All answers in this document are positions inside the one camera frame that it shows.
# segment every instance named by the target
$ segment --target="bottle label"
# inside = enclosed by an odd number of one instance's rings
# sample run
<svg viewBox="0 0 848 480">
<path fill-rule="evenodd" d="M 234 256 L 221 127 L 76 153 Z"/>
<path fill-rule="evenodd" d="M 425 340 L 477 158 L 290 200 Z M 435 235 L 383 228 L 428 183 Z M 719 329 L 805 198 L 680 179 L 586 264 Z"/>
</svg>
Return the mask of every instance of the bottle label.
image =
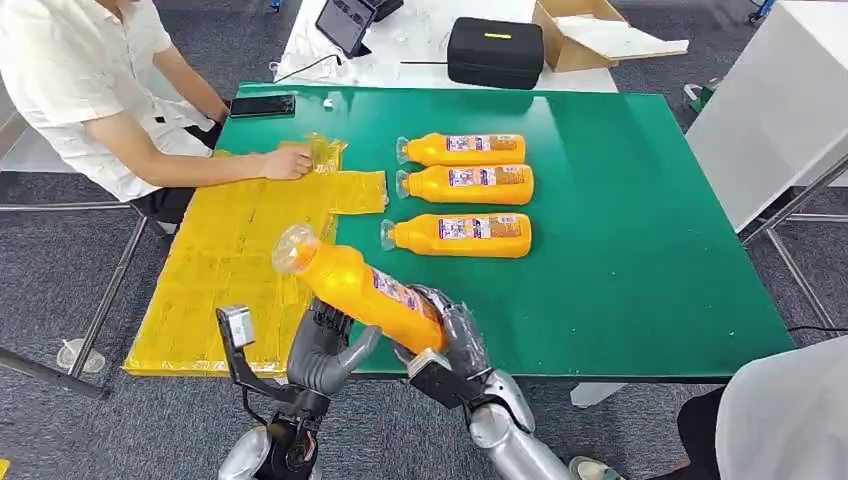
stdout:
<svg viewBox="0 0 848 480">
<path fill-rule="evenodd" d="M 400 282 L 376 268 L 371 268 L 371 274 L 374 279 L 374 288 L 378 292 L 430 320 L 436 320 L 435 309 L 418 292 L 401 285 Z"/>
<path fill-rule="evenodd" d="M 524 183 L 524 170 L 511 166 L 451 168 L 448 170 L 448 183 L 451 187 L 517 185 Z"/>
<path fill-rule="evenodd" d="M 449 152 L 488 152 L 518 147 L 515 135 L 449 135 L 445 138 L 445 148 Z"/>
<path fill-rule="evenodd" d="M 521 224 L 515 215 L 439 219 L 439 238 L 442 240 L 519 236 L 521 236 Z"/>
</svg>

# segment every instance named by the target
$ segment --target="black cable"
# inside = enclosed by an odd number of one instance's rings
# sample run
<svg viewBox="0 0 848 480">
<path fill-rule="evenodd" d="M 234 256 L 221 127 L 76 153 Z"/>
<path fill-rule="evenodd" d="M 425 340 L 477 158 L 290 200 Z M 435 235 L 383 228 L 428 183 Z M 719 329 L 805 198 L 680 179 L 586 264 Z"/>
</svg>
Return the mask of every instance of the black cable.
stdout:
<svg viewBox="0 0 848 480">
<path fill-rule="evenodd" d="M 266 426 L 268 425 L 267 420 L 260 417 L 259 414 L 257 414 L 256 412 L 253 411 L 252 408 L 250 408 L 250 403 L 248 403 L 248 401 L 247 401 L 247 389 L 244 388 L 244 387 L 241 387 L 241 404 L 244 407 L 245 411 L 248 413 L 248 415 L 253 417 L 254 420 L 261 423 L 262 425 L 266 425 Z"/>
<path fill-rule="evenodd" d="M 848 328 L 815 327 L 813 325 L 799 325 L 797 327 L 786 329 L 787 332 L 794 332 L 795 330 L 818 330 L 819 332 L 848 332 Z"/>
<path fill-rule="evenodd" d="M 283 80 L 291 77 L 292 75 L 297 75 L 298 73 L 300 73 L 304 70 L 309 70 L 310 68 L 314 67 L 315 65 L 318 65 L 319 63 L 323 62 L 324 60 L 327 60 L 327 59 L 333 58 L 333 57 L 336 57 L 336 65 L 341 66 L 342 65 L 342 59 L 339 58 L 339 56 L 336 55 L 335 53 L 331 53 L 331 54 L 327 55 L 326 57 L 322 57 L 322 58 L 319 58 L 318 60 L 315 60 L 314 62 L 310 63 L 309 65 L 307 65 L 303 68 L 301 68 L 300 70 L 295 70 L 295 71 L 291 72 L 290 74 L 286 75 L 285 77 L 281 77 L 278 80 L 274 80 L 274 83 L 282 82 Z"/>
</svg>

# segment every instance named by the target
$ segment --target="white shirt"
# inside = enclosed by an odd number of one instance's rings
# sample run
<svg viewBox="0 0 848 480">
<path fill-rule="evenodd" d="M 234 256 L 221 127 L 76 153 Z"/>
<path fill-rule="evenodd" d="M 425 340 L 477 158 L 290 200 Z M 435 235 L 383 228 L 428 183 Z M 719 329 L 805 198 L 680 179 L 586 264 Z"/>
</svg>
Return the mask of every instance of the white shirt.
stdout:
<svg viewBox="0 0 848 480">
<path fill-rule="evenodd" d="M 742 367 L 716 425 L 722 480 L 848 478 L 848 336 Z"/>
<path fill-rule="evenodd" d="M 155 68 L 153 54 L 171 46 L 152 0 L 124 2 L 121 12 L 123 22 L 95 0 L 0 0 L 0 73 L 18 112 L 62 159 L 128 201 L 159 187 L 130 172 L 81 122 L 126 111 L 160 151 L 195 156 L 211 151 L 183 127 L 208 130 L 213 122 L 139 80 Z"/>
</svg>

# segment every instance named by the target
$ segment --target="man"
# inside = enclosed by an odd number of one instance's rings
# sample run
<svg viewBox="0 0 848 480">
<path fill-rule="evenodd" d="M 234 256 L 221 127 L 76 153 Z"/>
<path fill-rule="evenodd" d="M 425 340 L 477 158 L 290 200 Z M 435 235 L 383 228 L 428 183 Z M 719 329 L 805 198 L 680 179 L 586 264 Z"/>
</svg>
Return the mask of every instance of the man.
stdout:
<svg viewBox="0 0 848 480">
<path fill-rule="evenodd" d="M 211 158 L 229 110 L 152 0 L 0 0 L 0 46 L 18 112 L 76 171 L 160 222 L 182 220 L 194 187 L 294 179 L 312 165 L 302 146 Z M 153 68 L 191 105 L 151 93 Z"/>
</svg>

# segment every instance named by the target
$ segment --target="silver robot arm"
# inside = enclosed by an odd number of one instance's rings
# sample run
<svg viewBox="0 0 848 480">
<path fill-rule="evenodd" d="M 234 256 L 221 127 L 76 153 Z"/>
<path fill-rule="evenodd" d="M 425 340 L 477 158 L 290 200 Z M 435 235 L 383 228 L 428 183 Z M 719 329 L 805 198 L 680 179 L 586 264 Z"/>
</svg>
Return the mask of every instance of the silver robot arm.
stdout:
<svg viewBox="0 0 848 480">
<path fill-rule="evenodd" d="M 474 444 L 505 480 L 570 480 L 568 468 L 533 436 L 533 412 L 515 380 L 492 369 L 471 312 L 438 290 L 414 286 L 442 316 L 447 358 L 427 349 L 407 364 L 410 384 L 447 408 L 463 407 Z"/>
</svg>

